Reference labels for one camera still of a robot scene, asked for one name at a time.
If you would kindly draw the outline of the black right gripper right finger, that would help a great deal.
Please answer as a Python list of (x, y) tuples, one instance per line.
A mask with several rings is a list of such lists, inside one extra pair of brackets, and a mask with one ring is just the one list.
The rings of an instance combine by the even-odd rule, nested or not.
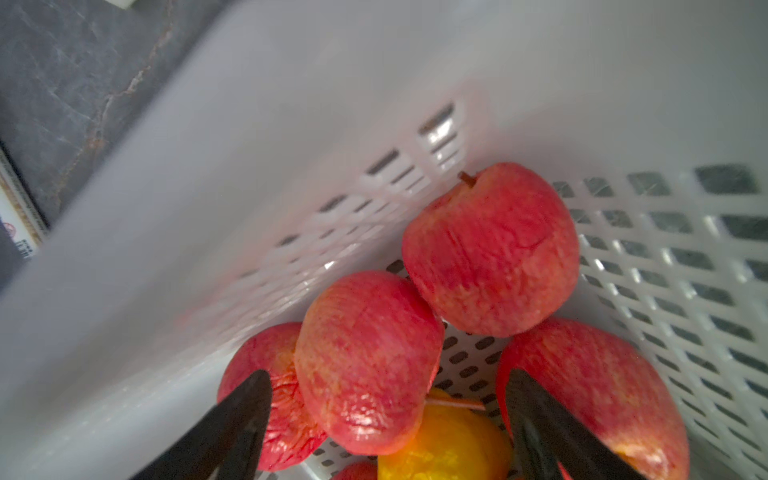
[(518, 463), (526, 479), (640, 479), (527, 372), (514, 369), (505, 405)]

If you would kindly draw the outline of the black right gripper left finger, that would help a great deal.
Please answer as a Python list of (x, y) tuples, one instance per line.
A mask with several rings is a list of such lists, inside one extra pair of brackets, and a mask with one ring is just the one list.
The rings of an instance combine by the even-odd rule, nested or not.
[(253, 479), (271, 412), (265, 370), (251, 374), (136, 479)]

